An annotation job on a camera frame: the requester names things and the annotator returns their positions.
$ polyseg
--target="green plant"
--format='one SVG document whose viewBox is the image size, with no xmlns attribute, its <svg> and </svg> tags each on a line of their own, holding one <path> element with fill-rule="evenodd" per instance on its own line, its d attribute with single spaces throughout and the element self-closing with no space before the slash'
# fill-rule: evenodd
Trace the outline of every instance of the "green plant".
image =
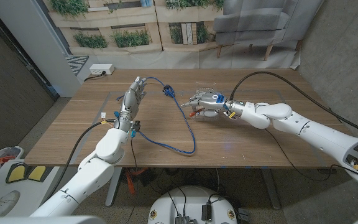
<svg viewBox="0 0 358 224">
<path fill-rule="evenodd" d="M 186 7 L 203 7 L 215 5 L 220 11 L 223 8 L 224 0 L 165 0 L 167 8 L 169 9 L 184 9 Z"/>
<path fill-rule="evenodd" d="M 53 10 L 64 17 L 71 16 L 75 18 L 81 14 L 84 15 L 89 8 L 84 0 L 49 0 L 49 3 Z"/>
<path fill-rule="evenodd" d="M 116 7 L 114 9 L 109 9 L 109 14 L 111 14 L 112 12 L 114 12 L 115 10 L 121 8 L 122 5 L 122 1 L 119 0 L 119 2 L 116 4 Z"/>
<path fill-rule="evenodd" d="M 197 26 L 197 44 L 214 41 L 214 39 L 215 35 L 208 32 L 208 29 L 204 24 Z"/>
<path fill-rule="evenodd" d="M 174 44 L 183 44 L 183 36 L 181 34 L 181 26 L 169 27 L 169 33 L 171 33 L 171 39 Z"/>
<path fill-rule="evenodd" d="M 223 3 L 224 0 L 214 0 L 215 1 L 215 7 L 218 9 L 218 12 L 223 9 Z"/>
<path fill-rule="evenodd" d="M 150 43 L 150 37 L 146 31 L 128 32 L 115 32 L 110 35 L 117 47 L 136 47 L 141 45 L 147 45 Z"/>
<path fill-rule="evenodd" d="M 192 6 L 189 1 L 191 0 L 166 0 L 166 3 L 169 9 L 183 9 Z"/>
<path fill-rule="evenodd" d="M 74 34 L 74 39 L 80 47 L 105 48 L 108 46 L 106 39 L 102 35 L 85 35 L 82 32 Z"/>
</svg>

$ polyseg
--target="blue cable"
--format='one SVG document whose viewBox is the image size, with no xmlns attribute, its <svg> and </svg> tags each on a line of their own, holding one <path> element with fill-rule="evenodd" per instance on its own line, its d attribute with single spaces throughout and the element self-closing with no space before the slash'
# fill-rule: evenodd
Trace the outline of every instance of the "blue cable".
<svg viewBox="0 0 358 224">
<path fill-rule="evenodd" d="M 177 104 L 177 106 L 178 106 L 178 108 L 179 108 L 181 114 L 183 115 L 183 118 L 185 119 L 185 122 L 186 122 L 186 124 L 187 124 L 187 128 L 188 128 L 189 131 L 190 131 L 191 137 L 193 138 L 193 146 L 194 146 L 194 148 L 193 148 L 193 150 L 192 150 L 191 152 L 183 151 L 183 150 L 177 149 L 177 148 L 175 148 L 175 147 L 169 146 L 169 145 L 167 145 L 167 144 L 162 144 L 162 143 L 160 143 L 160 142 L 155 142 L 155 141 L 149 139 L 148 137 L 146 137 L 146 135 L 144 135 L 142 132 L 139 131 L 140 135 L 142 135 L 146 140 L 148 140 L 148 141 L 150 141 L 150 142 L 152 142 L 152 143 L 154 143 L 154 144 L 156 144 L 156 145 L 168 147 L 168 148 L 170 148 L 170 149 L 173 149 L 173 150 L 175 150 L 175 151 L 177 151 L 177 152 L 181 152 L 181 153 L 184 153 L 184 154 L 193 154 L 193 153 L 196 151 L 196 139 L 194 138 L 194 134 L 193 134 L 193 132 L 192 132 L 192 130 L 191 130 L 191 128 L 190 128 L 190 125 L 189 125 L 188 122 L 187 122 L 185 113 L 184 113 L 183 110 L 180 108 L 180 106 L 179 106 L 179 104 L 178 104 L 178 102 L 177 102 L 177 99 L 175 98 L 175 91 L 173 90 L 173 88 L 172 88 L 170 85 L 164 85 L 164 83 L 162 83 L 158 78 L 155 78 L 155 77 L 147 77 L 146 79 L 150 79 L 150 78 L 151 78 L 151 79 L 154 79 L 154 80 L 157 80 L 159 83 L 161 83 L 161 85 L 164 87 L 164 93 L 165 93 L 165 95 L 170 96 L 170 97 L 172 97 L 172 98 L 175 100 L 175 103 Z"/>
</svg>

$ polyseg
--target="wall outlet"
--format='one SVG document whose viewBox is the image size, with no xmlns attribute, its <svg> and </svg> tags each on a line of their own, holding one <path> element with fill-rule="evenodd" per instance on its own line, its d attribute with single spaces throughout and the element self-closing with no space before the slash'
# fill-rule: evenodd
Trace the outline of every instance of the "wall outlet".
<svg viewBox="0 0 358 224">
<path fill-rule="evenodd" d="M 106 75 L 111 75 L 114 71 L 112 64 L 93 64 L 89 69 L 92 75 L 101 75 L 103 71 L 106 72 Z"/>
</svg>

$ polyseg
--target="yellow pad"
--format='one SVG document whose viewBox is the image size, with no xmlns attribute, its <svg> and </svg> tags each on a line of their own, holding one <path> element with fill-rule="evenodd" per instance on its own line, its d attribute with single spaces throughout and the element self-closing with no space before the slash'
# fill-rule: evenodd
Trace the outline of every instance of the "yellow pad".
<svg viewBox="0 0 358 224">
<path fill-rule="evenodd" d="M 31 171 L 29 179 L 41 181 L 41 178 L 47 168 L 45 166 L 37 166 Z"/>
<path fill-rule="evenodd" d="M 8 182 L 13 182 L 13 181 L 17 181 L 17 180 L 22 180 L 24 179 L 24 171 L 25 171 L 25 167 L 24 166 L 17 166 L 15 167 L 9 178 L 8 178 Z"/>
</svg>

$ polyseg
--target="armchair leg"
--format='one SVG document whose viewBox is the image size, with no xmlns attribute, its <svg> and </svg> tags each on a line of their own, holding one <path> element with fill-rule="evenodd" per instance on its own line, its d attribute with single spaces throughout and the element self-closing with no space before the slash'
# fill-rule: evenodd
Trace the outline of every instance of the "armchair leg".
<svg viewBox="0 0 358 224">
<path fill-rule="evenodd" d="M 219 45 L 218 51 L 216 52 L 216 58 L 219 58 L 221 56 L 221 50 L 222 50 L 222 45 Z"/>
<path fill-rule="evenodd" d="M 298 40 L 298 43 L 296 44 L 295 50 L 299 51 L 301 49 L 302 40 Z"/>
<path fill-rule="evenodd" d="M 266 50 L 266 54 L 265 54 L 265 59 L 264 59 L 264 60 L 267 60 L 267 58 L 268 58 L 269 55 L 270 55 L 270 51 L 272 51 L 272 48 L 273 48 L 273 44 L 270 44 L 269 46 L 267 46 L 267 50 Z"/>
</svg>

